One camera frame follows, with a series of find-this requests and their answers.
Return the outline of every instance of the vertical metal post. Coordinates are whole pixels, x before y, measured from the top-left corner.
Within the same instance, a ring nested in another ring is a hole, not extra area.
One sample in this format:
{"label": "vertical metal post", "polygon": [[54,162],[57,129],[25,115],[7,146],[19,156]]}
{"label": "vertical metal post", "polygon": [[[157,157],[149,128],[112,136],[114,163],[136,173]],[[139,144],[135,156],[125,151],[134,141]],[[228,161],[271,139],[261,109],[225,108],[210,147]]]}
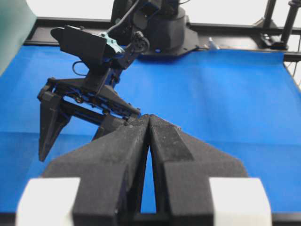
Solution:
{"label": "vertical metal post", "polygon": [[272,22],[272,16],[275,9],[276,0],[269,0],[264,14],[263,28],[269,28]]}
{"label": "vertical metal post", "polygon": [[282,37],[281,37],[281,41],[285,45],[287,45],[290,35],[292,34],[293,24],[295,23],[298,10],[301,7],[301,0],[292,0],[288,4],[291,6],[291,8],[288,13],[286,23],[283,29]]}

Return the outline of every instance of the cable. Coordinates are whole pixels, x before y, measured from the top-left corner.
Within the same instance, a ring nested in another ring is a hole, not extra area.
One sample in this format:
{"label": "cable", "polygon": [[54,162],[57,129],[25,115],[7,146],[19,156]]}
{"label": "cable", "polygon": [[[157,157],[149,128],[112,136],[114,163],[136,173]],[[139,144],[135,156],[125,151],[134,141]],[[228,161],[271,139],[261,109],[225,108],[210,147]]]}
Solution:
{"label": "cable", "polygon": [[185,4],[185,3],[190,2],[190,1],[191,1],[191,0],[187,0],[187,1],[185,1],[185,2],[180,2],[179,5]]}
{"label": "cable", "polygon": [[128,15],[130,15],[133,10],[136,8],[136,6],[138,5],[138,3],[140,2],[140,0],[137,0],[134,5],[130,8],[130,10],[123,16],[123,18],[117,23],[115,24],[114,26],[110,27],[107,31],[108,34],[110,34],[110,32],[112,30],[114,30],[115,28],[119,27],[122,25],[122,23],[127,19]]}
{"label": "cable", "polygon": [[179,2],[179,5],[185,4],[185,3],[189,2],[189,1],[191,1],[191,0],[187,0],[187,1],[185,1],[185,2]]}
{"label": "cable", "polygon": [[[300,38],[299,38],[298,52],[300,52],[300,46],[301,46],[301,35],[300,35]],[[294,71],[293,71],[293,78],[295,77],[295,74],[296,74],[296,71],[297,71],[298,63],[299,63],[299,62],[296,62],[296,64],[295,64],[295,69],[294,69]]]}
{"label": "cable", "polygon": [[82,61],[76,61],[76,62],[73,63],[73,65],[72,65],[72,70],[73,70],[73,72],[74,72],[75,74],[79,75],[79,76],[86,76],[86,74],[79,74],[79,73],[77,73],[77,72],[75,71],[75,65],[77,65],[77,64],[79,64],[79,63],[83,63],[83,62],[82,62]]}

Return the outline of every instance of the white foam pad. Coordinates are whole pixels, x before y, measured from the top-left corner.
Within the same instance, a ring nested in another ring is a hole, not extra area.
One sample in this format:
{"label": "white foam pad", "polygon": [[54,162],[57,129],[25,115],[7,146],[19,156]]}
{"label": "white foam pad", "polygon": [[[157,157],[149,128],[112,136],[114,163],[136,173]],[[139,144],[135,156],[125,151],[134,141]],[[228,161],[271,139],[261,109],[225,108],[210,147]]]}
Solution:
{"label": "white foam pad", "polygon": [[19,201],[16,226],[73,226],[80,178],[31,179]]}
{"label": "white foam pad", "polygon": [[269,200],[257,178],[210,178],[214,226],[271,226]]}

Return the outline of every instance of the black metal frame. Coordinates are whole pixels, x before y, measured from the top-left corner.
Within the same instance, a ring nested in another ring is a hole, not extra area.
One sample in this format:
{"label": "black metal frame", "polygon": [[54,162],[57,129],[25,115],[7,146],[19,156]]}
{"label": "black metal frame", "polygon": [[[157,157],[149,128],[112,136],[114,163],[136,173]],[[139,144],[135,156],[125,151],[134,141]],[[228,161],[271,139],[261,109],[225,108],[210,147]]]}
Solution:
{"label": "black metal frame", "polygon": [[[272,14],[274,11],[276,0],[269,0],[265,16],[262,19],[262,24],[254,25],[232,25],[232,24],[189,24],[190,29],[196,31],[199,36],[200,46],[198,50],[207,50],[204,46],[205,40],[208,37],[219,39],[221,36],[226,37],[223,41],[239,40],[241,37],[248,37],[252,39],[256,45],[246,46],[245,50],[250,51],[265,51],[273,52],[262,45],[260,41],[260,34],[281,35],[284,32],[284,27],[275,27],[272,24]],[[67,18],[50,18],[39,17],[28,36],[24,45],[35,46],[59,46],[58,42],[54,40],[51,35],[51,29],[55,27],[64,27],[71,25],[80,27],[83,26],[88,31],[101,32],[106,31],[110,27],[109,20],[92,20],[92,19],[67,19]],[[293,28],[291,34],[301,36],[301,28]],[[284,61],[299,62],[301,61],[300,52],[284,52]],[[120,225],[169,225],[170,217],[162,214],[133,214],[120,216]],[[273,213],[273,226],[296,226],[301,225],[301,212],[296,213]],[[0,213],[0,225],[12,226],[15,224],[15,213]]]}
{"label": "black metal frame", "polygon": [[[165,214],[134,214],[121,216],[120,226],[169,226],[170,217]],[[0,213],[1,226],[14,226],[15,213]],[[301,213],[274,213],[272,214],[273,226],[300,226]]]}

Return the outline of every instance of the blue fabric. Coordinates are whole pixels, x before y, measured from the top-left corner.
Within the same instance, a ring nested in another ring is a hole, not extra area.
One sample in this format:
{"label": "blue fabric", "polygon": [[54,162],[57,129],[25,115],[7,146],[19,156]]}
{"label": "blue fabric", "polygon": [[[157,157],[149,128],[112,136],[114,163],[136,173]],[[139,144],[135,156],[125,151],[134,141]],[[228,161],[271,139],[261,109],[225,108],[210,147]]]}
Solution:
{"label": "blue fabric", "polygon": [[[76,78],[76,60],[59,48],[22,47],[0,78],[0,211],[15,211],[29,178],[94,135],[95,125],[73,118],[47,162],[38,162],[36,96],[48,77]],[[301,93],[283,54],[218,50],[138,60],[116,91],[143,114],[238,157],[250,176],[262,179],[273,211],[301,211]],[[142,211],[155,211],[150,156]]]}

